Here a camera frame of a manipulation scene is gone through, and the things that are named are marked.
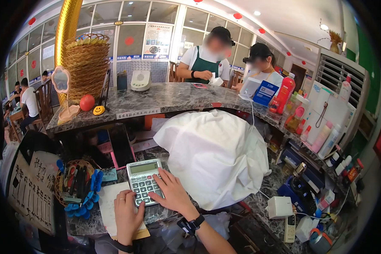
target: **white cloth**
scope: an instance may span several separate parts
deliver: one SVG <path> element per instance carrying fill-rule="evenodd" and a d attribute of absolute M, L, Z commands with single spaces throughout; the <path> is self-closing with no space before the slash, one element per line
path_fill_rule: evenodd
<path fill-rule="evenodd" d="M 199 57 L 203 60 L 216 63 L 217 62 L 217 56 L 211 54 L 207 50 L 203 50 L 202 46 L 199 46 Z M 181 58 L 181 62 L 183 62 L 186 65 L 189 65 L 188 70 L 191 70 L 193 67 L 193 64 L 195 63 L 197 58 L 197 48 L 196 46 L 188 48 L 188 50 L 184 53 L 184 55 Z M 224 59 L 220 61 L 218 65 L 218 77 L 220 77 L 222 80 L 230 80 L 230 64 L 227 59 Z"/>
<path fill-rule="evenodd" d="M 254 75 L 254 77 L 253 77 L 254 79 L 266 80 L 270 84 L 274 84 L 277 87 L 281 87 L 282 80 L 284 79 L 284 77 L 282 77 L 281 74 L 279 74 L 278 72 L 273 72 L 273 73 L 271 73 L 271 75 L 270 75 L 270 73 L 263 73 L 263 72 L 260 72 L 258 74 L 257 73 L 258 73 L 257 71 L 249 72 L 249 74 L 247 74 L 247 76 L 245 77 L 244 81 L 246 81 L 247 78 L 252 77 Z"/>
<path fill-rule="evenodd" d="M 23 96 L 21 96 L 21 103 L 27 105 L 28 114 L 30 117 L 35 117 L 39 113 L 34 91 L 35 89 L 33 87 L 29 87 L 24 91 Z"/>
<path fill-rule="evenodd" d="M 154 140 L 169 152 L 169 170 L 207 211 L 257 193 L 263 177 L 271 173 L 258 130 L 221 110 L 179 114 Z"/>

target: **green apron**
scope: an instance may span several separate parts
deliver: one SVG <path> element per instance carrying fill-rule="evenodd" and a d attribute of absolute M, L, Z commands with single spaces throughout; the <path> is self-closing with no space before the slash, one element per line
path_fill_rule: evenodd
<path fill-rule="evenodd" d="M 195 62 L 193 63 L 191 71 L 197 71 L 197 72 L 210 71 L 211 73 L 215 73 L 215 78 L 218 78 L 218 65 L 220 64 L 220 61 L 216 63 L 212 63 L 212 62 L 203 60 L 202 58 L 199 58 L 199 46 L 196 46 L 196 48 L 197 48 L 197 57 Z M 209 80 L 194 78 L 194 79 L 185 79 L 185 82 L 208 84 Z"/>

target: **ceiling light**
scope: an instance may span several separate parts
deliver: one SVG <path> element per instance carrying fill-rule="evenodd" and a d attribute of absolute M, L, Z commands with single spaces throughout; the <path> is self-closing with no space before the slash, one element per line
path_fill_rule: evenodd
<path fill-rule="evenodd" d="M 322 30 L 329 30 L 329 27 L 326 26 L 325 24 L 321 24 L 320 25 L 320 29 L 322 29 Z"/>

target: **black cap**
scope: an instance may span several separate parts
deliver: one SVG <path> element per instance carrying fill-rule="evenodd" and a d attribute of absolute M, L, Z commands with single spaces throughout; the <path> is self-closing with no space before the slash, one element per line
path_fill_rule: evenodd
<path fill-rule="evenodd" d="M 221 41 L 223 41 L 226 44 L 231 44 L 232 46 L 235 45 L 235 43 L 231 39 L 230 31 L 222 26 L 217 26 L 213 28 L 210 32 L 210 35 L 218 37 Z"/>
<path fill-rule="evenodd" d="M 257 57 L 267 58 L 269 56 L 272 56 L 272 53 L 268 46 L 264 43 L 256 43 L 250 48 L 250 57 L 243 58 L 243 62 L 246 64 L 247 62 L 254 62 Z"/>

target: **calculator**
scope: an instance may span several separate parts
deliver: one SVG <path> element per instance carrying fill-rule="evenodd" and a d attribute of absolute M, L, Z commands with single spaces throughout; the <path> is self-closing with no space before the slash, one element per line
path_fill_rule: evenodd
<path fill-rule="evenodd" d="M 146 206 L 158 204 L 148 196 L 148 193 L 155 192 L 162 198 L 165 198 L 160 187 L 156 181 L 152 178 L 153 174 L 158 175 L 158 168 L 161 167 L 161 161 L 159 159 L 143 160 L 127 164 L 128 179 L 130 181 L 131 189 L 136 193 L 135 205 L 140 206 L 144 201 Z"/>

